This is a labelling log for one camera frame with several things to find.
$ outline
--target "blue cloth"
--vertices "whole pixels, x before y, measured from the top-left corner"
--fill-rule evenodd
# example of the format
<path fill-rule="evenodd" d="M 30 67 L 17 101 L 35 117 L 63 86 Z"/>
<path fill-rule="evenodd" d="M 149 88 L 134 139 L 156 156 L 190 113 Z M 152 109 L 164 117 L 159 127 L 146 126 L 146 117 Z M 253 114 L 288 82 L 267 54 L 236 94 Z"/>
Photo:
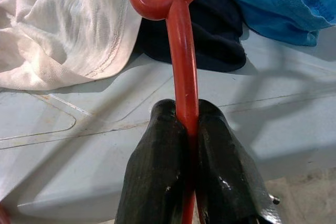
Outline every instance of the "blue cloth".
<path fill-rule="evenodd" d="M 235 0 L 246 24 L 263 36 L 315 46 L 318 30 L 336 24 L 336 0 Z"/>

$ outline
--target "white cloth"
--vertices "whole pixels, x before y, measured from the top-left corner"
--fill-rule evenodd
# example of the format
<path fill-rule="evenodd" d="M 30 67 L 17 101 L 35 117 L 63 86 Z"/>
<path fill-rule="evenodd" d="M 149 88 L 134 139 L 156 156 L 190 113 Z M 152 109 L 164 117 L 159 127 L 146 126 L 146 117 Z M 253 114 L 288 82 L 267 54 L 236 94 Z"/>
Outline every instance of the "white cloth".
<path fill-rule="evenodd" d="M 140 22 L 129 0 L 0 0 L 0 87 L 50 90 L 113 76 Z"/>

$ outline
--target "blue fabric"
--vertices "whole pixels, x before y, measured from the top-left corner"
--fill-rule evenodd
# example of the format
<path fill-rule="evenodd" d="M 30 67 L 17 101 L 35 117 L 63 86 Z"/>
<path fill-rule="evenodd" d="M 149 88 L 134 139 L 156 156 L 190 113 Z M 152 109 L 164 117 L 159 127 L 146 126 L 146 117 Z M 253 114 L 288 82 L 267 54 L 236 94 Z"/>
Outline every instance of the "blue fabric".
<path fill-rule="evenodd" d="M 336 24 L 336 0 L 235 0 L 246 24 L 263 36 L 315 46 L 318 30 Z"/>

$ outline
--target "white rag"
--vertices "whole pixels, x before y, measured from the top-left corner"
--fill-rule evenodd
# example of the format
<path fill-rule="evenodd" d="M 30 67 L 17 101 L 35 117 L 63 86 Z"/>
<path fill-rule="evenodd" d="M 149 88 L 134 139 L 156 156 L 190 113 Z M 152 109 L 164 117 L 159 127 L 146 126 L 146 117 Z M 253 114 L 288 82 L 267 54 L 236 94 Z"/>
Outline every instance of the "white rag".
<path fill-rule="evenodd" d="M 0 87 L 50 90 L 113 76 L 140 22 L 129 0 L 0 0 Z"/>

